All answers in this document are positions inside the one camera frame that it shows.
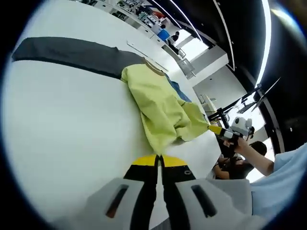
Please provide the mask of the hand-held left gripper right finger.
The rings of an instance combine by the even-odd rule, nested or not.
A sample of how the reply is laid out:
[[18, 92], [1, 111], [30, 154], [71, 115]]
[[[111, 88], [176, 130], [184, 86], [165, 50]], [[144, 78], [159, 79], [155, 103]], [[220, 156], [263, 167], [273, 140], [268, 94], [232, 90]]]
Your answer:
[[162, 155], [164, 201], [174, 230], [241, 230], [243, 215], [231, 197], [208, 180], [196, 179], [183, 160]]

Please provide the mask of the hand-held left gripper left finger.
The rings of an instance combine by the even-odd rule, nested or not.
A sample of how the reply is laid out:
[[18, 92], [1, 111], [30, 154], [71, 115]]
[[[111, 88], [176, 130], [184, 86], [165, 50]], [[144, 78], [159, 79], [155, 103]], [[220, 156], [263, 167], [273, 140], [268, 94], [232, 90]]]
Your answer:
[[122, 178], [115, 178], [88, 198], [87, 230], [147, 230], [156, 200], [159, 156], [135, 160]]

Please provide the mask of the person's right hand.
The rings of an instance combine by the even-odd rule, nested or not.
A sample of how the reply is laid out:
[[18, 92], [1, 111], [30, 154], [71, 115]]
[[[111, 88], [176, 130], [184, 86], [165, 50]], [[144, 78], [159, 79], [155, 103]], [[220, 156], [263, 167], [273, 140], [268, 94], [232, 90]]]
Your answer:
[[238, 138], [234, 152], [245, 156], [251, 149], [251, 146], [243, 138]]

